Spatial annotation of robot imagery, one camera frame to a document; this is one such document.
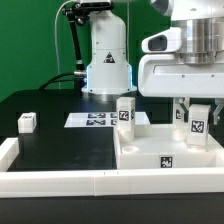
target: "white raised block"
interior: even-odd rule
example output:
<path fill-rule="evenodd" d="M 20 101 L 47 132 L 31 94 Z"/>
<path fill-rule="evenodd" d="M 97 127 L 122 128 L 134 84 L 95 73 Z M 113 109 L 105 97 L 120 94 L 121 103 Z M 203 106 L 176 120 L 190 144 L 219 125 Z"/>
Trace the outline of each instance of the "white raised block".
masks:
<path fill-rule="evenodd" d="M 122 142 L 132 142 L 135 135 L 135 98 L 117 100 L 117 130 Z"/>
<path fill-rule="evenodd" d="M 192 105 L 189 109 L 187 144 L 205 147 L 208 138 L 208 117 L 211 106 Z"/>
<path fill-rule="evenodd" d="M 36 113 L 23 113 L 18 120 L 19 133 L 33 133 L 36 125 Z"/>
<path fill-rule="evenodd" d="M 0 146 L 0 172 L 6 172 L 18 154 L 18 139 L 7 138 Z"/>

